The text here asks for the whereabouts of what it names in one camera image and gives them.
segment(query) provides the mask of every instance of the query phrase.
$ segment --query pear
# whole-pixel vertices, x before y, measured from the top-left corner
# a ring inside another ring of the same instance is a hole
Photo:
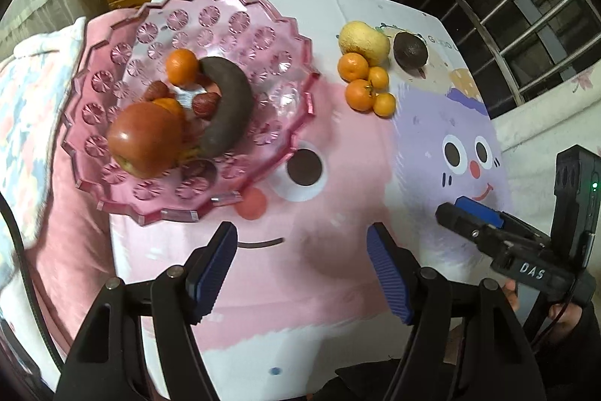
[[[358,53],[370,67],[380,65],[390,53],[390,40],[363,21],[345,24],[338,37],[338,46],[343,54]]]

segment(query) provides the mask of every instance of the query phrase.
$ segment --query black cable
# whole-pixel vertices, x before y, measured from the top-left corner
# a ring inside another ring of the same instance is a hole
[[[532,341],[530,346],[535,353],[537,352],[537,348],[542,344],[542,341],[545,340],[549,336],[549,334],[551,333],[551,330],[554,328],[554,326],[559,322],[559,320],[561,319],[563,314],[566,312],[567,307],[570,304],[570,302],[572,302],[572,299],[574,298],[574,291],[576,290],[576,284],[578,283],[579,278],[580,278],[580,275],[579,274],[576,275],[576,278],[574,279],[574,282],[572,283],[570,290],[567,292],[566,296],[564,297],[563,306],[561,307],[559,314],[557,314],[555,316],[555,318],[553,318],[551,320],[551,323],[549,323],[547,328],[545,328],[540,333],[540,335],[538,335]]]
[[[21,270],[21,276],[23,277],[23,284],[25,285],[25,293],[27,294],[27,299],[29,300],[29,305],[31,305],[31,311],[34,314],[35,324],[40,331],[41,337],[44,340],[44,344],[46,345],[46,349],[50,353],[52,360],[56,364],[56,368],[59,372],[62,372],[62,366],[64,366],[64,362],[62,361],[61,354],[58,353],[58,349],[56,345],[54,345],[54,341],[50,336],[50,332],[48,331],[48,327],[46,326],[46,322],[44,321],[44,317],[41,314],[40,304],[37,301],[37,296],[35,294],[34,284],[31,280],[31,275],[29,275],[29,267],[27,260],[25,259],[25,247],[23,246],[23,240],[21,239],[21,232],[19,231],[19,226],[14,219],[14,215],[10,206],[4,199],[4,196],[0,192],[0,214],[4,218],[4,221],[7,224],[8,231],[10,232],[10,237],[13,239],[14,251],[17,257],[17,261],[19,263],[19,268]]]

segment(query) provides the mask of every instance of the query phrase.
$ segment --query screw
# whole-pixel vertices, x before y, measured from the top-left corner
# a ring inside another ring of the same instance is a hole
[[[121,286],[121,279],[119,279],[119,277],[113,277],[104,283],[104,287],[106,287],[109,291],[112,291],[119,286]]]
[[[179,277],[183,273],[184,273],[184,268],[181,265],[174,265],[174,266],[169,267],[169,269],[167,269],[167,275],[169,277],[171,277],[172,279]]]
[[[499,284],[497,283],[497,281],[495,281],[494,279],[491,279],[490,277],[487,277],[486,279],[484,279],[482,281],[482,284],[489,291],[496,291],[497,289],[499,289]]]
[[[438,272],[435,271],[434,269],[432,269],[432,267],[422,267],[420,269],[420,275],[424,279],[428,279],[428,280],[436,279],[437,274],[438,274]]]

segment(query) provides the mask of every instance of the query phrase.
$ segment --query cartoon mouth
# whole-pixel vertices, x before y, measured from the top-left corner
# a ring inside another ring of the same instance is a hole
[[[238,242],[238,248],[267,248],[273,245],[279,245],[284,242],[283,238],[276,238],[275,240],[269,240],[267,242],[256,242],[254,244],[247,244],[245,242]]]
[[[472,198],[474,201],[482,201],[490,191],[494,191],[495,188],[493,186],[491,186],[488,182],[486,183],[486,191],[484,192],[484,194],[478,196],[477,198]]]

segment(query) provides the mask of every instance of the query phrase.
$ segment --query metal window grill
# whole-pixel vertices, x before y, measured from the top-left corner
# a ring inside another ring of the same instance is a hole
[[[399,0],[438,17],[494,118],[601,58],[590,0]]]

